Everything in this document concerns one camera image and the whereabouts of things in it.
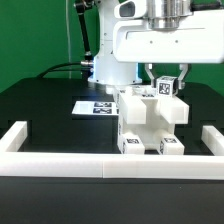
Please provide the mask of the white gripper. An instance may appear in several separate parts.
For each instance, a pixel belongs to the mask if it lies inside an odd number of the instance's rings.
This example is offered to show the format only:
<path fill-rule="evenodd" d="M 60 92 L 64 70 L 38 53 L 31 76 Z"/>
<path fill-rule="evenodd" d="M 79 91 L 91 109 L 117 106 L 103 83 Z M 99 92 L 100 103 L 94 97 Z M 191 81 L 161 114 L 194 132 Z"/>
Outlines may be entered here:
<path fill-rule="evenodd" d="M 121 62 L 146 63 L 156 88 L 153 64 L 178 63 L 178 89 L 185 87 L 188 64 L 224 62 L 224 9 L 215 2 L 126 0 L 114 8 L 113 53 Z"/>

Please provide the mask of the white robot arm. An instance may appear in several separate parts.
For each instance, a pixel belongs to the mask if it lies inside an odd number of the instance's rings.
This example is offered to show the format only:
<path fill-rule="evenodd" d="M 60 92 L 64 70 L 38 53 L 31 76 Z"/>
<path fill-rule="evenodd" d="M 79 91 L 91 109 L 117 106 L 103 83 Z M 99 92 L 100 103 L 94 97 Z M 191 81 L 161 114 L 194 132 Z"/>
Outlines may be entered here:
<path fill-rule="evenodd" d="M 177 87 L 192 64 L 224 62 L 224 3 L 193 0 L 88 0 L 100 19 L 100 50 L 93 80 L 106 85 L 138 81 L 138 63 L 178 64 Z"/>

